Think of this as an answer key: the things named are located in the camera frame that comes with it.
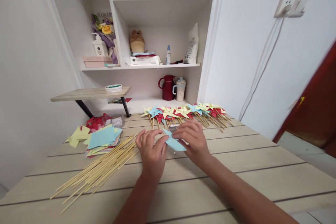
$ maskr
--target electrical outlet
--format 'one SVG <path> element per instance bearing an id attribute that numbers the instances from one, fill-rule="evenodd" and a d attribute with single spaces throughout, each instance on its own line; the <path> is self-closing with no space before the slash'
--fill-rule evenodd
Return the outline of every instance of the electrical outlet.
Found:
<path id="1" fill-rule="evenodd" d="M 303 14 L 306 11 L 306 4 L 308 0 L 298 0 L 298 3 L 293 11 L 293 13 L 290 14 L 290 18 L 299 18 L 302 17 Z"/>
<path id="2" fill-rule="evenodd" d="M 298 0 L 280 0 L 275 10 L 274 17 L 281 18 L 284 16 L 285 12 L 286 15 L 292 14 L 298 4 L 297 2 Z"/>

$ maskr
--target white cable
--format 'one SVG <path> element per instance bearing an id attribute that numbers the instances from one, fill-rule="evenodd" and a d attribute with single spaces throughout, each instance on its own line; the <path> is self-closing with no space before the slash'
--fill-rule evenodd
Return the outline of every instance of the white cable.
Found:
<path id="1" fill-rule="evenodd" d="M 269 50 L 269 48 L 270 48 L 270 46 L 271 46 L 271 43 L 268 43 L 268 42 L 269 42 L 269 41 L 273 41 L 273 38 L 274 38 L 274 35 L 275 35 L 275 31 L 277 30 L 277 26 L 278 26 L 279 23 L 281 23 L 281 22 L 278 22 L 278 21 L 279 21 L 279 20 L 276 20 L 276 21 L 274 22 L 274 25 L 273 25 L 273 27 L 272 27 L 272 29 L 271 29 L 271 32 L 270 32 L 269 35 L 268 35 L 268 38 L 267 38 L 267 40 L 266 40 L 266 43 L 265 43 L 263 52 L 262 52 L 262 54 L 261 54 L 261 57 L 260 57 L 260 60 L 259 60 L 258 66 L 257 66 L 257 70 L 255 71 L 256 73 L 255 73 L 255 75 L 254 75 L 254 77 L 253 77 L 253 81 L 252 81 L 252 85 L 251 85 L 249 94 L 248 94 L 248 96 L 246 97 L 245 102 L 244 102 L 244 104 L 243 104 L 243 106 L 242 106 L 242 108 L 241 108 L 241 111 L 240 111 L 240 114 L 239 114 L 239 118 L 242 117 L 242 113 L 243 113 L 243 111 L 244 111 L 244 109 L 245 109 L 247 103 L 249 102 L 250 96 L 251 96 L 251 94 L 252 94 L 252 92 L 253 92 L 253 88 L 255 87 L 256 82 L 258 81 L 258 80 L 257 80 L 257 79 L 258 79 L 258 76 L 260 76 L 260 72 L 262 71 L 261 68 L 262 68 L 262 66 L 263 66 L 263 64 L 264 64 L 264 61 L 265 61 L 264 55 L 268 52 L 268 50 Z"/>
<path id="2" fill-rule="evenodd" d="M 278 42 L 278 40 L 279 40 L 280 33 L 281 33 L 281 29 L 282 29 L 282 26 L 283 26 L 283 23 L 284 23 L 286 17 L 287 17 L 287 16 L 284 16 L 284 17 L 282 18 L 282 22 L 281 22 L 281 25 L 280 25 L 280 29 L 279 29 L 277 38 L 276 38 L 276 40 L 275 40 L 275 42 L 274 42 L 273 48 L 272 48 L 272 50 L 271 50 L 271 53 L 269 54 L 269 56 L 268 56 L 268 58 L 267 58 L 266 64 L 265 64 L 265 66 L 264 66 L 264 69 L 263 69 L 262 72 L 261 72 L 261 75 L 260 75 L 260 77 L 259 77 L 259 79 L 258 79 L 258 81 L 257 81 L 256 87 L 254 88 L 254 90 L 253 90 L 253 92 L 252 92 L 252 95 L 251 95 L 251 98 L 250 98 L 250 100 L 249 100 L 247 106 L 245 107 L 244 112 L 242 113 L 242 116 L 239 118 L 239 121 L 241 121 L 241 120 L 243 119 L 243 117 L 244 117 L 244 115 L 245 115 L 245 112 L 246 112 L 247 108 L 249 107 L 249 105 L 250 105 L 250 103 L 251 103 L 251 101 L 252 101 L 253 95 L 254 95 L 254 93 L 256 92 L 257 88 L 258 88 L 259 82 L 260 82 L 260 80 L 261 80 L 261 78 L 262 78 L 262 76 L 263 76 L 263 74 L 264 74 L 264 72 L 265 72 L 265 70 L 266 70 L 266 67 L 267 67 L 267 65 L 268 65 L 268 62 L 269 62 L 269 60 L 270 60 L 270 58 L 271 58 L 271 56 L 272 56 L 272 54 L 273 54 L 273 51 L 274 51 L 274 49 L 275 49 L 275 46 L 276 46 L 277 42 Z"/>

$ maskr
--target pink box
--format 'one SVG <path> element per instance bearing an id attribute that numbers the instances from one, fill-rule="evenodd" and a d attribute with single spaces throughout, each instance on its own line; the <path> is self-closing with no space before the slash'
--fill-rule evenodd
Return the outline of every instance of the pink box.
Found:
<path id="1" fill-rule="evenodd" d="M 112 58 L 110 57 L 84 57 L 85 66 L 87 68 L 92 67 L 105 67 L 105 64 L 112 64 Z"/>

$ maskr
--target tissue box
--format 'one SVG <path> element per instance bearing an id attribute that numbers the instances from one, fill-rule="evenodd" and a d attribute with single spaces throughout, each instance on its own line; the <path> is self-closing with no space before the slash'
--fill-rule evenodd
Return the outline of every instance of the tissue box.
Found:
<path id="1" fill-rule="evenodd" d="M 153 56 L 153 57 L 130 57 L 130 63 L 131 66 L 137 66 L 137 65 L 158 65 L 160 62 L 159 56 Z"/>
<path id="2" fill-rule="evenodd" d="M 112 64 L 112 58 L 110 57 L 84 57 L 85 66 L 87 68 L 92 67 L 105 67 L 106 64 Z"/>

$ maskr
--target red door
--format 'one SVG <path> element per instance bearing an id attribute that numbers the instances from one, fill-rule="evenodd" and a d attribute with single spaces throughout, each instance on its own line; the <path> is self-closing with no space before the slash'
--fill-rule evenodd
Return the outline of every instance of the red door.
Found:
<path id="1" fill-rule="evenodd" d="M 284 131 L 320 148 L 336 148 L 336 144 L 332 144 L 336 141 L 336 43 L 283 123 L 274 142 L 280 139 Z"/>

